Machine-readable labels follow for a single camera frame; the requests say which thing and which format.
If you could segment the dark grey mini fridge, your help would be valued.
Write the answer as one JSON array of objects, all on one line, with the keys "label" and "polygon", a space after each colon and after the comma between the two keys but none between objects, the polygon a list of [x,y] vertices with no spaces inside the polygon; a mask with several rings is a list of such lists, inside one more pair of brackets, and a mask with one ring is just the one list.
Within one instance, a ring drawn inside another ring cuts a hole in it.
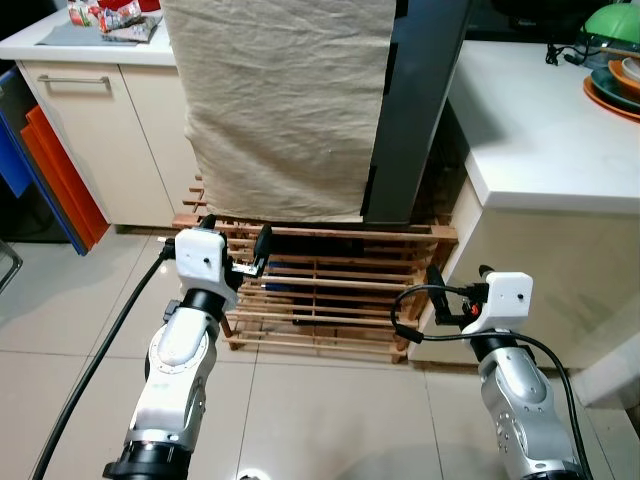
[{"label": "dark grey mini fridge", "polygon": [[396,0],[364,223],[411,218],[474,0]]}]

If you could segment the cream kitchen cabinet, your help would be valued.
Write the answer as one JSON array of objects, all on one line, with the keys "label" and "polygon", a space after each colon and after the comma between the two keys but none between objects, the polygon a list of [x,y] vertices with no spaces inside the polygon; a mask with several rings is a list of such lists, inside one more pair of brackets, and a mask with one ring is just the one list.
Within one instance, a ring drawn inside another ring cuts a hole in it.
[{"label": "cream kitchen cabinet", "polygon": [[[191,214],[198,165],[178,69],[36,60],[18,67],[111,224],[169,227]],[[51,92],[38,76],[109,76],[111,92]]]}]

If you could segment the orange red board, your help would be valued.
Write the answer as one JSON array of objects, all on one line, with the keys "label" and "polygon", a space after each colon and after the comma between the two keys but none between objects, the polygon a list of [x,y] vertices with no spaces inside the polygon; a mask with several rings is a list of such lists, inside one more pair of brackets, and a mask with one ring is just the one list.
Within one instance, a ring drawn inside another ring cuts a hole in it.
[{"label": "orange red board", "polygon": [[56,137],[40,106],[26,114],[20,136],[31,150],[35,165],[51,189],[56,210],[65,218],[79,256],[86,256],[108,233],[109,223],[84,184],[76,165]]}]

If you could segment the dark teal plate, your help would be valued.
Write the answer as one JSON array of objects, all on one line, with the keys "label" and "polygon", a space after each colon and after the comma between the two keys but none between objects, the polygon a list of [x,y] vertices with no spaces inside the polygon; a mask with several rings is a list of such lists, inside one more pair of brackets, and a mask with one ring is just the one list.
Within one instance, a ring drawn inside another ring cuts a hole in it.
[{"label": "dark teal plate", "polygon": [[608,99],[612,104],[636,113],[640,109],[640,97],[626,90],[608,68],[598,68],[590,74],[590,81],[602,99]]}]

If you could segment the wooden slatted rack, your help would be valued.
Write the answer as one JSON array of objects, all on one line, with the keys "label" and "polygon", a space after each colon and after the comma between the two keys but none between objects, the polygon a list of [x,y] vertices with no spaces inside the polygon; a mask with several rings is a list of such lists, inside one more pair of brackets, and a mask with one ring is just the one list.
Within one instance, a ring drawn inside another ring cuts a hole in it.
[{"label": "wooden slatted rack", "polygon": [[392,229],[275,224],[268,265],[239,288],[221,337],[230,349],[403,364],[410,343],[389,316],[419,326],[428,301],[396,297],[424,283],[457,244],[440,218]]}]

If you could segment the grey cloth mat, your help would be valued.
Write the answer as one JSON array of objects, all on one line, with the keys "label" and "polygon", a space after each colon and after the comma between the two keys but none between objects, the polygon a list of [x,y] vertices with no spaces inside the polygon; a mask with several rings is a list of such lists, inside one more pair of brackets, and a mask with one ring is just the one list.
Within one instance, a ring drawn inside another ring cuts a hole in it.
[{"label": "grey cloth mat", "polygon": [[100,28],[77,27],[67,23],[63,24],[63,26],[55,26],[52,28],[49,35],[46,35],[42,40],[38,41],[37,45],[67,47],[124,47],[142,45],[106,41],[102,38],[101,33]]}]

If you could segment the orange bowl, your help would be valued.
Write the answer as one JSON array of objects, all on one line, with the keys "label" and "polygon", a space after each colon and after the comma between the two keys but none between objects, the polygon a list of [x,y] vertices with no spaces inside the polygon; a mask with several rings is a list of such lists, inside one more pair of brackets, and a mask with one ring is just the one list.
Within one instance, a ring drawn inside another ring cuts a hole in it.
[{"label": "orange bowl", "polygon": [[635,81],[630,74],[626,72],[621,60],[611,60],[608,63],[608,70],[614,77],[614,81],[620,87],[620,92],[626,99],[640,102],[640,83]]}]

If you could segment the orange plate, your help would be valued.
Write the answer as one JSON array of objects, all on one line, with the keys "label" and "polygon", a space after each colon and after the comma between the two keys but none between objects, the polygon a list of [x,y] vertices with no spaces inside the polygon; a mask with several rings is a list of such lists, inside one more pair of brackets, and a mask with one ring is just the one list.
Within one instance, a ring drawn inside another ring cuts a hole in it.
[{"label": "orange plate", "polygon": [[589,99],[593,101],[595,105],[598,105],[599,108],[603,108],[609,111],[609,113],[616,114],[617,116],[622,116],[622,118],[631,120],[631,122],[634,122],[637,124],[640,123],[639,114],[630,113],[630,111],[626,111],[621,108],[616,108],[616,106],[608,104],[607,101],[602,100],[602,97],[600,97],[598,95],[598,92],[596,92],[595,87],[593,86],[593,82],[590,81],[589,77],[585,78],[584,81],[582,81],[582,91],[584,91],[585,95],[588,96]]}]

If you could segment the pink snack packet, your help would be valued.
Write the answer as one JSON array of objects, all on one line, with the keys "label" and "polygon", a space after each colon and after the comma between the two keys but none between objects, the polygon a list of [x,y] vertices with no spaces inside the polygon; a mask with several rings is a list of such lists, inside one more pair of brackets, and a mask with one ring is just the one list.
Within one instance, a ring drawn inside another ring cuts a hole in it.
[{"label": "pink snack packet", "polygon": [[102,31],[125,28],[141,22],[143,10],[138,0],[96,0],[96,17]]}]

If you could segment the green white snack packet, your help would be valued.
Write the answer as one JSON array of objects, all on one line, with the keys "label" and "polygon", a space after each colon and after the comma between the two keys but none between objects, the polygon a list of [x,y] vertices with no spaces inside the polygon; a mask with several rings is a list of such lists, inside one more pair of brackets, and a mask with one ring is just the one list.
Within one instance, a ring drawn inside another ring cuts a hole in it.
[{"label": "green white snack packet", "polygon": [[155,36],[161,19],[156,17],[143,17],[136,23],[120,28],[108,29],[101,33],[102,38],[110,42],[127,42],[127,44],[148,44]]}]

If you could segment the blue board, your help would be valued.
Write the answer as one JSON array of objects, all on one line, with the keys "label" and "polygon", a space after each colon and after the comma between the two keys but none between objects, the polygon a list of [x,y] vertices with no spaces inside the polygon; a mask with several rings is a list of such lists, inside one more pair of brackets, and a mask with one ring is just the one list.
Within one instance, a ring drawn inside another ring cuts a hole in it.
[{"label": "blue board", "polygon": [[17,67],[0,74],[0,177],[15,197],[20,198],[27,191],[35,192],[51,212],[61,236],[79,256],[86,256],[90,248],[79,238],[67,212],[38,169],[35,151],[20,134],[29,125],[26,114],[36,106],[35,96]]}]

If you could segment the beige linen cloth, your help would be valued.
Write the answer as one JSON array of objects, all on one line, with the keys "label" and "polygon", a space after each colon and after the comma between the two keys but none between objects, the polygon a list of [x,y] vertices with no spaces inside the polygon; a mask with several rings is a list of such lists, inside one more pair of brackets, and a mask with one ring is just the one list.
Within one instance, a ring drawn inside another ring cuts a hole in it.
[{"label": "beige linen cloth", "polygon": [[396,0],[160,0],[212,214],[362,218]]}]

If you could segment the white counter cabinet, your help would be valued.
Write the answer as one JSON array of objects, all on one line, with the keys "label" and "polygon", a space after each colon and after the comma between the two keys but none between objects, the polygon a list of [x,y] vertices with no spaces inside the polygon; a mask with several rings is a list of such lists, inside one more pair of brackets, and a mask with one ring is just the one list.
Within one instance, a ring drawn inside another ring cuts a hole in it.
[{"label": "white counter cabinet", "polygon": [[589,70],[545,63],[540,44],[466,41],[449,91],[465,141],[444,268],[534,279],[525,333],[573,374],[640,334],[639,124],[582,91]]}]

